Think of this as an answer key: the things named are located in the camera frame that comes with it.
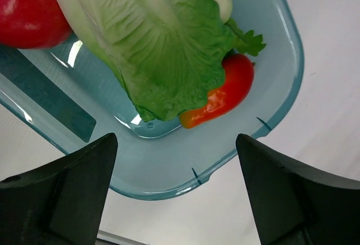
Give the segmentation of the red tomato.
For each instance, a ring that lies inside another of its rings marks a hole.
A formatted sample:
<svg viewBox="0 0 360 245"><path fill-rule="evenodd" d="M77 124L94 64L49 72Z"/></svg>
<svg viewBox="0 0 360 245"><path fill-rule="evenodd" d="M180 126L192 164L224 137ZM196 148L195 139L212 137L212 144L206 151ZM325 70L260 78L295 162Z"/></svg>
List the red tomato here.
<svg viewBox="0 0 360 245"><path fill-rule="evenodd" d="M72 33L56 0L1 0L1 44L51 48Z"/></svg>

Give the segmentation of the teal plastic container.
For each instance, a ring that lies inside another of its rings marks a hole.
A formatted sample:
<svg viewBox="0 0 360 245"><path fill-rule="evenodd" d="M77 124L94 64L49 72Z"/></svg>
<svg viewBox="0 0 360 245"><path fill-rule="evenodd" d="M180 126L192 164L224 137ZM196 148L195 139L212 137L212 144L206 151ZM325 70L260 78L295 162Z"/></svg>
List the teal plastic container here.
<svg viewBox="0 0 360 245"><path fill-rule="evenodd" d="M237 153L244 133L266 136L286 116L304 71L302 42L286 0L233 0L240 29L261 34L251 90L234 110L192 129L178 119L144 122L111 70L75 35L51 49L1 46L1 104L64 154L114 133L110 188L157 201L207 182Z"/></svg>

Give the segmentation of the aluminium frame rail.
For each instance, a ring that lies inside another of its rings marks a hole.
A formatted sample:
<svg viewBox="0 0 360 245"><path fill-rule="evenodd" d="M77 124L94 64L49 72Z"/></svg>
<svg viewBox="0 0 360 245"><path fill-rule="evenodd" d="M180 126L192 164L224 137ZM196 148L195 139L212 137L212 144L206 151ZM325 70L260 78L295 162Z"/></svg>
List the aluminium frame rail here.
<svg viewBox="0 0 360 245"><path fill-rule="evenodd" d="M144 243L134 241L132 239L124 238L115 234L111 234L102 230L99 230L97 233L97 238L95 245L104 244L104 245L145 245Z"/></svg>

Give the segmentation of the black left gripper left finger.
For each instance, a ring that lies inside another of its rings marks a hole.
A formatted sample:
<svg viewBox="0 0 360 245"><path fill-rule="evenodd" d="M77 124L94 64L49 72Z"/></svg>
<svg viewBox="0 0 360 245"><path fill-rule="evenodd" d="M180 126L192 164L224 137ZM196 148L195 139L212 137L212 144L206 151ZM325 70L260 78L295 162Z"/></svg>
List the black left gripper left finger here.
<svg viewBox="0 0 360 245"><path fill-rule="evenodd" d="M1 181L1 244L95 244L118 141L108 133Z"/></svg>

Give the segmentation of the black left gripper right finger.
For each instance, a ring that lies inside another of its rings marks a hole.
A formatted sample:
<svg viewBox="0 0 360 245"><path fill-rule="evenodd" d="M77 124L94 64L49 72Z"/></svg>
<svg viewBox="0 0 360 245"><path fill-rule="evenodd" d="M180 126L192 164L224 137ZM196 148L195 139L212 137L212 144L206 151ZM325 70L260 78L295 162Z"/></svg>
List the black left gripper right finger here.
<svg viewBox="0 0 360 245"><path fill-rule="evenodd" d="M239 134L236 149L261 244L359 244L359 181Z"/></svg>

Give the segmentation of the red orange mango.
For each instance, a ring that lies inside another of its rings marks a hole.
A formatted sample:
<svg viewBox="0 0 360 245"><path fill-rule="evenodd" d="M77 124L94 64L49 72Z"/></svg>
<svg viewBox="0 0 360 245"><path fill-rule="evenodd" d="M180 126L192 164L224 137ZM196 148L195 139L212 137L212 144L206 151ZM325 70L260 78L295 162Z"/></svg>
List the red orange mango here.
<svg viewBox="0 0 360 245"><path fill-rule="evenodd" d="M216 119L237 107L250 92L254 81L254 64L242 54L226 57L222 66L226 73L224 84L209 91L207 104L179 115L181 125L186 129Z"/></svg>

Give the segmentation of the green lettuce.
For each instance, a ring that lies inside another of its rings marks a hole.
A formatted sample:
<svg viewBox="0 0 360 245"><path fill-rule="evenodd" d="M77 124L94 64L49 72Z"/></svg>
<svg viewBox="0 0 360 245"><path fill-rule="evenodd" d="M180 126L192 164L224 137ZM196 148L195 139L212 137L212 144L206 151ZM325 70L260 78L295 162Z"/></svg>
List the green lettuce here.
<svg viewBox="0 0 360 245"><path fill-rule="evenodd" d="M73 32L112 70L144 121L207 103L232 49L257 56L261 35L231 19L232 0L56 0Z"/></svg>

